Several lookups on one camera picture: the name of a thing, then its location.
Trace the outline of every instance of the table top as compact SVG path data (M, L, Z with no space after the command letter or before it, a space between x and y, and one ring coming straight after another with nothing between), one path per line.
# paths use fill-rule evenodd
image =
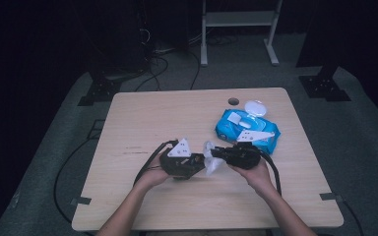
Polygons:
M237 98L238 105L228 104ZM117 93L111 103L72 226L98 230L125 199L140 168L156 148L186 138L192 152L205 141L219 147L215 126L226 109L243 109L248 100L268 108L264 118L281 136L272 154L279 169L283 198L311 227L338 227L344 222L296 111L283 88L237 88ZM226 164L206 176L166 180L146 195L134 222L136 230L256 229L278 227L266 203Z

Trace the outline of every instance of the white round object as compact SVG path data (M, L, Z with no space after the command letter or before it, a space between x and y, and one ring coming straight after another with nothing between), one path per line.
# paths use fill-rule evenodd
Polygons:
M262 117L266 115L267 108L259 100L249 100L244 105L245 111L255 117Z

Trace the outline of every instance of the dark background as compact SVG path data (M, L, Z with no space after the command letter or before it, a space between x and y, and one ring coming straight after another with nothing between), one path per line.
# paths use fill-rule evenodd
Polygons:
M227 10L273 7L210 2L213 10L221 2ZM200 33L200 6L194 0L0 0L0 215L72 84L90 67L144 70L149 52L139 28L187 46ZM307 32L299 67L334 61L378 106L378 1L284 0L277 33L297 32Z

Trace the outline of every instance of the black cable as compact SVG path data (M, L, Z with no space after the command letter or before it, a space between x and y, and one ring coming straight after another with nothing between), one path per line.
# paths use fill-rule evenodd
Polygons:
M164 56L166 54L170 54L170 53L176 52L176 51L178 51L178 49L170 48L170 49L167 49L166 51L162 51L162 52L155 51L153 55L154 55L154 57L159 57L159 56Z
M152 163L153 159L160 153L161 150L164 149L167 145L177 145L179 141L168 141L165 143L162 143L158 148L155 150L155 152L152 153L152 155L149 157L149 159L146 161L146 163L141 167L140 171L138 172L136 179L134 180L133 186L137 183L137 181L141 178L141 176L146 172L146 170L149 169L149 165Z
M188 51L190 54L192 54L193 57L196 59L196 63L198 64L198 69L195 74L195 78L192 81L192 85L190 86L190 90L192 90L193 86L195 85L196 79L198 79L199 71L201 70L201 62L199 61L199 58L195 55L195 53Z
M147 168L146 170L155 170L155 169L161 169L161 166L160 165L152 166L152 167Z
M345 199L343 199L341 195L338 195L336 193L333 193L333 194L336 195L336 201L338 203L343 203L346 206L346 208L348 209L348 211L351 213L352 217L354 218L355 223L357 224L360 235L364 236L363 228L361 227L361 223L358 220L357 215L354 213L354 210L352 210L351 206L349 206L348 202Z
M94 140L96 137L98 137L100 135L100 132L98 132L97 134L91 136L91 137L87 137L87 139L82 142L78 147L76 147L71 153L70 155L66 158L66 160L63 162L63 164L61 165L57 175L56 175L56 179L54 181L54 186L53 186L53 201L54 201L54 204L56 205L56 208L57 210L59 211L59 213L61 214L61 216L63 216L63 218L69 222L69 223L72 223L72 220L66 215L66 213L64 213L64 211L61 209L60 207L60 204L58 204L57 202L57 184L58 184L58 180L60 178L60 174L61 172L63 171L64 167L66 166L66 164L69 162L69 160L72 158L72 156L80 149L82 148L88 141L90 140ZM86 235L91 235L91 236L94 236L93 234L90 234L88 232L84 232Z
M273 163L272 158L269 155L264 154L261 156L265 158L265 160L270 164L270 167L272 167L273 173L275 174L276 189L278 190L278 193L282 195L281 179L278 168Z
M238 36L234 36L234 39L231 39L229 36L211 36L207 39L209 46L227 46L238 41Z
M139 89L143 84L145 84L146 82L148 82L148 81L150 81L150 80L156 78L157 76L159 76L159 75L161 75L163 72L165 72L165 70L167 70L167 68L168 68L168 62L167 62L167 60L165 60L164 58L161 58L161 57L156 57L156 58L159 59L159 60L161 60L161 61L163 61L163 62L165 63L165 67L164 67L160 72L158 72L157 74L155 74L155 75L149 77L148 79L142 81L142 82L141 82L141 83L135 88L134 91L138 91L138 89Z
M144 70L141 70L141 71L136 72L134 74L126 75L126 76L123 76L123 77L116 77L115 79L107 79L107 80L109 80L110 82L113 82L114 84L121 84L124 81L128 81L128 80L131 80L131 79L141 77L144 74L146 74L147 71L148 71L148 69L144 69Z
M153 77L155 77L156 83L157 83L157 90L161 90L160 88L160 82L158 80L158 76L153 73L152 67L150 67L150 74L152 74Z

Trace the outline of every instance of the white plastic bag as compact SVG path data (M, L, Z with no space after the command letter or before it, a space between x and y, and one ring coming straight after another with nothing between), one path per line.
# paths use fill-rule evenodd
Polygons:
M215 148L214 143L207 141L204 143L204 163L207 168L207 176L210 176L225 161L221 158L213 157L211 149Z

